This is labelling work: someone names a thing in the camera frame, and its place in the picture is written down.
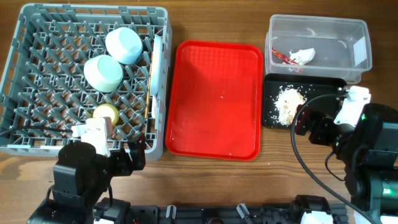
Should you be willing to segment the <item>rice and nut scraps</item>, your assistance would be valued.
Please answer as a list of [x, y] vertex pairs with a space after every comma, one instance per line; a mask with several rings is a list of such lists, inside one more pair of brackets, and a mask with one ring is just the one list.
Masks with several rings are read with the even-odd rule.
[[307, 98], [300, 93], [299, 88], [293, 85], [279, 87], [279, 93], [271, 98], [271, 105], [274, 106], [276, 115], [272, 115], [275, 124], [289, 126], [297, 112], [297, 107], [306, 102]]

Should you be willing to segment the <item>yellow cup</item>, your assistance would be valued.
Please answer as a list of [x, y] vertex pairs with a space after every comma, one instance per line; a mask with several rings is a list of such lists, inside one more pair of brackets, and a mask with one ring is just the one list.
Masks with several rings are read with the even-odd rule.
[[104, 117], [111, 118], [111, 122], [113, 126], [115, 126], [119, 120], [119, 111], [115, 106], [111, 104], [99, 105], [93, 112], [93, 118], [104, 118]]

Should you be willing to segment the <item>white tissue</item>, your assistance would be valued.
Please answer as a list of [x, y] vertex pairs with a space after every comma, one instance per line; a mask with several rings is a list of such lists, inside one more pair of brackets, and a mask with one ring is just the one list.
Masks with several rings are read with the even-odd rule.
[[298, 65], [305, 65], [306, 63], [309, 63], [310, 61], [313, 60], [315, 56], [315, 49], [310, 48], [310, 49], [300, 49], [297, 52], [289, 52], [290, 54], [290, 59], [297, 63]]

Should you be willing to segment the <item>red snack wrapper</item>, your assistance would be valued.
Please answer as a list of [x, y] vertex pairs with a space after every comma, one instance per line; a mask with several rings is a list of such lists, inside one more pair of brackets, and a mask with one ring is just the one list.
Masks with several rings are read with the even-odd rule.
[[[275, 48], [272, 48], [272, 52], [274, 53], [274, 55], [281, 59], [283, 61], [284, 64], [287, 65], [299, 65], [296, 61], [290, 59], [289, 57], [285, 56], [284, 54], [278, 52]], [[303, 69], [302, 68], [293, 68], [293, 70], [295, 70], [298, 74], [302, 74], [303, 73]]]

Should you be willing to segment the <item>pale green saucer bowl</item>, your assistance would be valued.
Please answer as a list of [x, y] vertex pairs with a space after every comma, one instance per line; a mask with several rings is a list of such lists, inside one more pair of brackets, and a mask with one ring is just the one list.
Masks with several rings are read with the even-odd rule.
[[123, 79], [121, 65], [109, 55], [99, 55], [86, 61], [83, 74], [95, 90], [105, 93], [116, 91]]

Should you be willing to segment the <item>wooden chopstick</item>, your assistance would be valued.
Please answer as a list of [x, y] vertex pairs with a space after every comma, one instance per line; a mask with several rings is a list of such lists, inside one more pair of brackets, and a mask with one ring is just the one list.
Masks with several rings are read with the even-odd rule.
[[154, 58], [154, 53], [152, 52], [151, 58], [150, 58], [150, 68], [149, 68], [149, 77], [147, 80], [147, 94], [146, 94], [146, 108], [145, 108], [145, 113], [144, 113], [144, 119], [148, 118], [149, 114], [149, 106], [150, 106], [150, 89], [151, 89], [151, 78], [152, 78], [152, 64], [153, 64], [153, 58]]

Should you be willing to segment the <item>white round plate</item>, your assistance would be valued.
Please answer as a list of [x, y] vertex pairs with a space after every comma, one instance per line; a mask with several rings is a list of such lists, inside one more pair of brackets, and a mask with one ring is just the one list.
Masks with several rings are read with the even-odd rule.
[[150, 64], [150, 95], [154, 96], [159, 90], [160, 72], [161, 72], [161, 56], [162, 56], [162, 38], [158, 35], [154, 36], [154, 46], [152, 51], [152, 61]]

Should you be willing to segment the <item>light blue bowl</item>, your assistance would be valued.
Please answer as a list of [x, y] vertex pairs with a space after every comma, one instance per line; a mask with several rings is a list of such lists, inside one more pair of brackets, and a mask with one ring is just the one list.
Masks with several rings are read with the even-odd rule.
[[105, 38], [105, 46], [110, 56], [125, 65], [135, 63], [143, 50], [139, 35], [127, 27], [109, 32]]

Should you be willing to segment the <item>white plastic fork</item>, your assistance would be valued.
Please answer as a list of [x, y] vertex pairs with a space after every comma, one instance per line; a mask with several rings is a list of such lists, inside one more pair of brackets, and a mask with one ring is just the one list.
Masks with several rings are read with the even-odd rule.
[[157, 95], [152, 97], [152, 109], [151, 109], [151, 116], [152, 118], [156, 119], [159, 115], [159, 100]]

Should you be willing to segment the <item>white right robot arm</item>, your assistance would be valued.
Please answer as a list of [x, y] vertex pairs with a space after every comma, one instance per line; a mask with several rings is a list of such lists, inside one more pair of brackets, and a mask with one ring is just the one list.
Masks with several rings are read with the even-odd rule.
[[351, 204], [373, 223], [397, 223], [397, 110], [368, 103], [353, 124], [300, 106], [293, 134], [310, 133], [312, 144], [330, 146], [345, 165]]

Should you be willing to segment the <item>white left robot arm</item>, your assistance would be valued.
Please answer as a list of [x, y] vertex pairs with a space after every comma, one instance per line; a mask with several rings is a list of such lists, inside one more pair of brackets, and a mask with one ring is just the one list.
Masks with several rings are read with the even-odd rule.
[[114, 177], [130, 176], [146, 165], [144, 134], [123, 148], [103, 156], [86, 142], [68, 144], [58, 153], [54, 184], [29, 217], [28, 223], [137, 223], [131, 204], [111, 194]]

